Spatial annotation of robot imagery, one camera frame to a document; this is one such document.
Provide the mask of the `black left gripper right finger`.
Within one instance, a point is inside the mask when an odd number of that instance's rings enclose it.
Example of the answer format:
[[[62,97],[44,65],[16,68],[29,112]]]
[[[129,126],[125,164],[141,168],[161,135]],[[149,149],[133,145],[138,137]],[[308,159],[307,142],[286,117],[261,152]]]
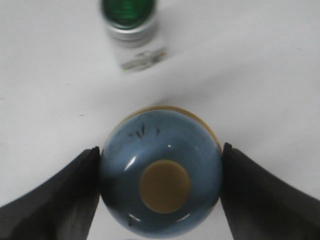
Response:
[[[320,201],[225,143],[221,203],[235,240],[318,240]]]

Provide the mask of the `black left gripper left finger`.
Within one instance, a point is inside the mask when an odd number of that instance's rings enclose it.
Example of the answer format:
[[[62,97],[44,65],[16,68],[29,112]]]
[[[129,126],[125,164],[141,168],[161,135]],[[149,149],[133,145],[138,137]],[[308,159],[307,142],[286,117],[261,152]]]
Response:
[[[85,240],[99,202],[98,147],[0,208],[2,240]]]

